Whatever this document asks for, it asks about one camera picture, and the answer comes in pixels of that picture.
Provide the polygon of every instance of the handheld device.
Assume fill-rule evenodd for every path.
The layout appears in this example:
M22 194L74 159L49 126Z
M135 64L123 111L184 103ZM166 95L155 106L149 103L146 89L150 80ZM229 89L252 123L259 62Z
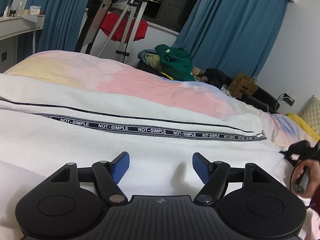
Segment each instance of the handheld device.
M231 168L192 157L204 186L190 196L134 195L117 183L129 154L90 168L67 163L24 196L16 218L24 240L299 240L306 218L303 202L254 163ZM79 186L93 182L97 195ZM228 184L242 188L225 195Z
M313 148L310 146L310 143L308 141L300 141L290 145L287 151L281 153L283 153L285 158L295 167L298 165L299 161L304 161L308 159L320 161L320 141L318 141L315 147ZM304 194L307 191L309 181L310 168L304 167L303 174L295 181L293 185L293 190L298 194Z

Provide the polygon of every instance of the black stripe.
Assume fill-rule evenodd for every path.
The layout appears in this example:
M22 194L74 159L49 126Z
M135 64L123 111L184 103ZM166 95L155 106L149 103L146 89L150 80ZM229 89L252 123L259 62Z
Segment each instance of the black stripe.
M248 132L248 133L254 133L253 131L245 131L239 128L235 128L228 125L222 125L222 124L209 124L209 123L198 123L198 122L180 122L180 121L174 121L174 120L166 120L166 119L156 119L156 118L147 118L147 117L136 117L136 116L125 116L125 115L117 115L117 114L106 114L106 113L100 113L100 112L94 112L89 110L83 110L71 106L56 106L56 105L45 105L45 104L33 104L33 103L20 103L20 102L14 102L10 101L6 98L0 97L1 101L5 101L14 105L22 105L22 106L41 106L41 107L55 107L55 108L66 108L74 111L79 111L82 113L88 113L88 114L98 114L98 115L105 115L105 116L112 116L112 117L120 117L120 118L129 118L129 119L140 119L140 120L151 120L151 121L160 121L160 122L171 122L171 123L183 123L183 124L196 124L196 125L205 125L205 126L213 126L213 127L227 127L234 130L239 130L242 132Z
M36 114L57 121L70 123L87 128L103 130L108 132L145 135L145 136L161 136L161 137L174 137L182 139L197 139L197 140L228 140L228 141L262 141L265 136L247 136L223 132L207 132L207 131L189 131L175 128L149 126L149 125L136 125L136 124L119 124L111 122L93 121L82 118L75 118L64 115L55 114Z

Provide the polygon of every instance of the yellow pillow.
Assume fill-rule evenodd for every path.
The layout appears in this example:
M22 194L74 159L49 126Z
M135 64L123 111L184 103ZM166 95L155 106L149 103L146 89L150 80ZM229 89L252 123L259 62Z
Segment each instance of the yellow pillow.
M287 117L289 117L291 120L293 120L302 130L304 130L308 135L310 135L313 140L316 142L320 140L320 136L317 135L317 133L309 126L306 124L305 121L303 121L298 115L292 114L292 113L287 113Z
M320 135L320 99L313 95L301 118Z

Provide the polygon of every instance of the desk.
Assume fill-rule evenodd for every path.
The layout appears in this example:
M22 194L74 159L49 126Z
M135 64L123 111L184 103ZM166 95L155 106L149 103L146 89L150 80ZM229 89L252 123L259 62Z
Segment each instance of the desk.
M43 29L45 15L37 15L38 22L18 17L0 18L0 41L19 34L33 32L32 51L36 52L36 31Z

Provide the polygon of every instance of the red cloth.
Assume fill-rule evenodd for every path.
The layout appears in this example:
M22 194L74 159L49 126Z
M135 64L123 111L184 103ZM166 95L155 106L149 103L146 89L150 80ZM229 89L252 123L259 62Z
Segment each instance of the red cloth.
M113 27L115 26L117 20L119 19L119 15L117 15L114 12L111 12L109 14L107 14L100 26L100 29L107 35L109 36ZM121 41L123 33L124 33L124 29L125 26L127 25L128 22L128 17L124 17L119 25L119 27L117 28L115 34L112 37L113 41ZM130 29L129 29L129 33L131 32L132 28L133 28L133 24L134 21L132 21ZM134 38L134 41L138 41L138 40L142 40L145 38L146 36L146 32L148 29L148 23L145 20L141 20L139 23L139 27L136 33L136 36ZM125 43L127 43L129 41L129 35L127 36L127 39L125 41Z
M317 189L316 193L313 195L310 204L315 203L316 206L312 207L320 215L320 187Z

